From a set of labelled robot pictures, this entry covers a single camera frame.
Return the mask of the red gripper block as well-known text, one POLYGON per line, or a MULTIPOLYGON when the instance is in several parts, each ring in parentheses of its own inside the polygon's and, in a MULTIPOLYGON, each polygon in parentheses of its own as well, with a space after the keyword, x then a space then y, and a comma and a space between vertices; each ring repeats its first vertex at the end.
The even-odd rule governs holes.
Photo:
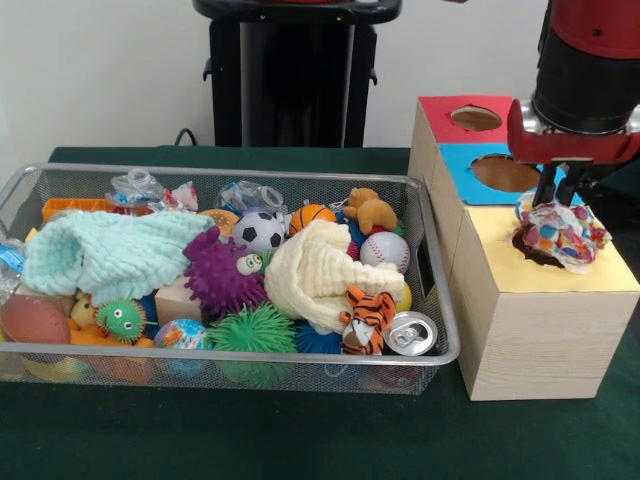
MULTIPOLYGON (((534 195, 534 206, 554 200, 558 166, 553 163, 591 162, 595 165, 629 161, 639 150, 639 106, 625 127, 608 135, 584 135, 549 129, 536 115, 530 100, 515 99, 507 117, 507 143, 516 161, 545 164, 534 195)), ((591 163, 567 165, 567 201, 593 183, 591 163)))

